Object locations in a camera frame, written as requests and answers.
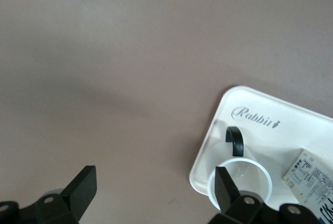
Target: cup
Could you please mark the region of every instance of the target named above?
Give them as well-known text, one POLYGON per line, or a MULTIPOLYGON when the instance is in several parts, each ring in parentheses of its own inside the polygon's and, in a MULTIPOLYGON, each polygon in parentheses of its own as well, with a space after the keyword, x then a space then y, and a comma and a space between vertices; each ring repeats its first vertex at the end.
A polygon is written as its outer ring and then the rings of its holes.
POLYGON ((207 183, 208 197, 212 204, 221 211, 226 209, 220 209, 215 197, 216 167, 227 169, 240 194, 259 196, 266 203, 272 195, 273 185, 270 174, 258 163, 245 145, 243 157, 233 157, 232 144, 221 139, 215 142, 210 150, 209 167, 211 173, 207 183))

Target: black mug handle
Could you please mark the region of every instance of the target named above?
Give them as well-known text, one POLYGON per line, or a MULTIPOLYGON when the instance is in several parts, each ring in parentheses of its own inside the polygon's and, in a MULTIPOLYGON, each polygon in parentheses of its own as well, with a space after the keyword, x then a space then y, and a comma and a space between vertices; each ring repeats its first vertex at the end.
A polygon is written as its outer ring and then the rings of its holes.
POLYGON ((238 127, 227 128, 225 141, 233 143, 233 156, 242 157, 244 155, 243 136, 238 127))

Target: white tray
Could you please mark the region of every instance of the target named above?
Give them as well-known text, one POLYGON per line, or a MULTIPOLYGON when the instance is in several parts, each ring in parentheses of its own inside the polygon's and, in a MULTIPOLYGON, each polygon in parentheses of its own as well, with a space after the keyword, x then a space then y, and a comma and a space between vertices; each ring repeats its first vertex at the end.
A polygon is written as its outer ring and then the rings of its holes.
POLYGON ((297 203, 283 176, 303 149, 321 157, 329 171, 333 171, 333 119, 236 86, 223 95, 189 174, 191 186, 201 194, 207 195, 207 180, 212 171, 207 162, 210 147, 225 141, 229 126, 241 130, 244 145, 270 173, 273 193, 267 204, 272 208, 297 203))

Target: printed label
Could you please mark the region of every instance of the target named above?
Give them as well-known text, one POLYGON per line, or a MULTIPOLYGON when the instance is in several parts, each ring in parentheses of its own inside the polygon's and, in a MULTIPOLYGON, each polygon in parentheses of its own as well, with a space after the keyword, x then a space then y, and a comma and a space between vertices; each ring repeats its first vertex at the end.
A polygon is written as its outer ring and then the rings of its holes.
POLYGON ((333 224, 333 179, 313 154, 304 150, 284 176, 299 203, 325 224, 333 224))

